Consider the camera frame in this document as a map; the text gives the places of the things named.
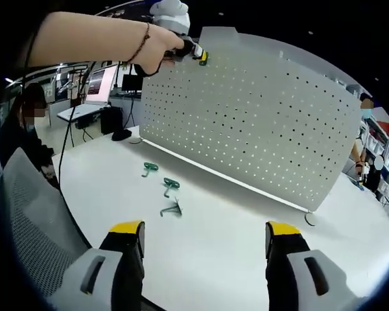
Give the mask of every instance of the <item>white partition board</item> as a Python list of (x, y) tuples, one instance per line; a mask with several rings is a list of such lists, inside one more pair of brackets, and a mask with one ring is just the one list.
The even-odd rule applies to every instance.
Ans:
[(203, 48), (207, 66), (186, 60), (145, 79), (142, 138), (317, 210), (355, 141), (359, 100), (274, 55), (236, 44)]

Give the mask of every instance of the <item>white table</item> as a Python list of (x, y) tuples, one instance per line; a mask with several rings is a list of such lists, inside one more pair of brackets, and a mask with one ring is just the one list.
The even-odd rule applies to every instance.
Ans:
[[(72, 121), (77, 120), (78, 118), (84, 117), (86, 115), (91, 115), (92, 113), (96, 113), (102, 109), (109, 108), (110, 105), (91, 105), (91, 104), (81, 104), (76, 107), (75, 112), (72, 116)], [(57, 114), (59, 118), (62, 120), (65, 120), (66, 122), (69, 122), (71, 118), (73, 108), (69, 108), (66, 110), (61, 111)]]
[[(55, 168), (59, 155), (55, 156)], [(148, 178), (144, 162), (159, 165)], [(170, 199), (163, 178), (180, 182)], [(77, 224), (99, 247), (115, 224), (144, 220), (143, 295), (167, 311), (268, 310), (265, 223), (301, 230), (368, 295), (389, 267), (389, 219), (371, 192), (340, 175), (317, 210), (318, 225), (303, 212), (254, 193), (147, 143), (94, 139), (65, 152), (61, 188)], [(183, 215), (161, 209), (179, 199)]]

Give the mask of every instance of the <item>monitor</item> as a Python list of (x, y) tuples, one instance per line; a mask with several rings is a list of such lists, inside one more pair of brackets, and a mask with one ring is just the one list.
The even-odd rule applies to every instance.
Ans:
[(143, 88), (143, 77), (125, 74), (121, 91), (141, 91)]
[(111, 85), (114, 80), (117, 66), (110, 66), (94, 71), (89, 78), (86, 104), (105, 105), (111, 92)]

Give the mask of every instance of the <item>white floor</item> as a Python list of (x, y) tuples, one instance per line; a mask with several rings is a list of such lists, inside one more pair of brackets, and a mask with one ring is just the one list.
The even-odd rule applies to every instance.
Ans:
[[(50, 127), (48, 116), (45, 118), (36, 118), (34, 122), (36, 131), (39, 138), (42, 140), (42, 143), (46, 144), (49, 148), (53, 148), (55, 154), (59, 154), (62, 151), (62, 146), (64, 144), (67, 123), (64, 127)], [(86, 131), (90, 134), (90, 136), (92, 136), (92, 138), (102, 136), (99, 120), (90, 127), (86, 128)], [(82, 139), (83, 133), (83, 130), (78, 130), (75, 126), (72, 126), (72, 138), (75, 146), (85, 143)], [(84, 138), (86, 141), (91, 140), (91, 138), (87, 135), (85, 135)], [(71, 136), (68, 134), (65, 150), (71, 149), (72, 147)]]

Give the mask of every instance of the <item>gray mesh chair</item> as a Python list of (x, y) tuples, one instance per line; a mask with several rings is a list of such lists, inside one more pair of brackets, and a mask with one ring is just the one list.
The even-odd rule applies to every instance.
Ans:
[(21, 263), (44, 296), (61, 287), (64, 272), (88, 247), (64, 199), (21, 148), (3, 170), (2, 189)]

